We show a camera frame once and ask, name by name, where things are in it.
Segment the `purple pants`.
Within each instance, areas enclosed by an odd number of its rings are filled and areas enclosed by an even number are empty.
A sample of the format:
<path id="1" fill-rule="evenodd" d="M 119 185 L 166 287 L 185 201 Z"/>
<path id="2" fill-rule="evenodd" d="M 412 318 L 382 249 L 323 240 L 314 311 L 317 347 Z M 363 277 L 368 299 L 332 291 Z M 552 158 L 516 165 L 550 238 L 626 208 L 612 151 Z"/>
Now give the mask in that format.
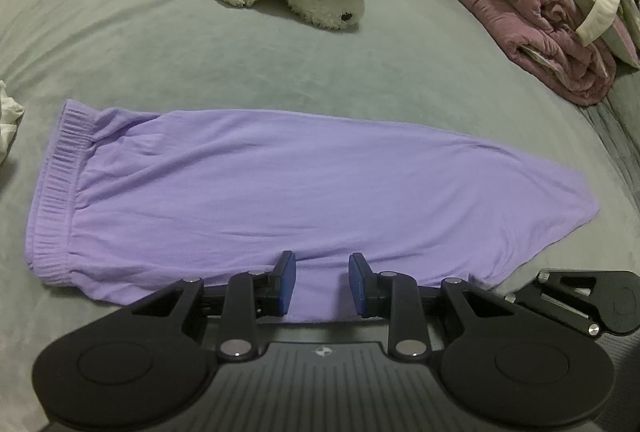
<path id="1" fill-rule="evenodd" d="M 494 287 L 599 211 L 584 176 L 478 137 L 289 111 L 62 109 L 25 241 L 41 282 L 126 305 L 296 259 L 290 323 L 353 319 L 347 263 Z"/>

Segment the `folded white garment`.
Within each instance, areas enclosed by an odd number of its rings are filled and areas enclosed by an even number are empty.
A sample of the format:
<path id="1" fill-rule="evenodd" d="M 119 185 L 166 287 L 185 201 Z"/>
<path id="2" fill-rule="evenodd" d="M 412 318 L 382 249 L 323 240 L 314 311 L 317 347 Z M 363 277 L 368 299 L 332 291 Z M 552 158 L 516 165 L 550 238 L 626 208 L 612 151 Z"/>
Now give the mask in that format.
<path id="1" fill-rule="evenodd" d="M 18 124 L 23 117 L 24 107 L 17 103 L 12 96 L 6 93 L 6 83 L 0 81 L 0 98 L 1 98 L 1 140 L 0 140 L 0 163 L 6 160 L 9 155 L 10 147 L 17 133 Z"/>

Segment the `grey pillow on pile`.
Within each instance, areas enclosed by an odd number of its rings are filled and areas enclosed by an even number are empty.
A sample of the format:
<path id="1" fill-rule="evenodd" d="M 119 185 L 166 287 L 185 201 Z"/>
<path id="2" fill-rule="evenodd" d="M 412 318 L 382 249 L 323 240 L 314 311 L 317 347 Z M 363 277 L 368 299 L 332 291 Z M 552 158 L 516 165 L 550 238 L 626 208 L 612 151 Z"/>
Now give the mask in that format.
<path id="1" fill-rule="evenodd" d="M 601 35 L 617 59 L 639 68 L 639 8 L 634 0 L 620 0 L 616 18 Z"/>

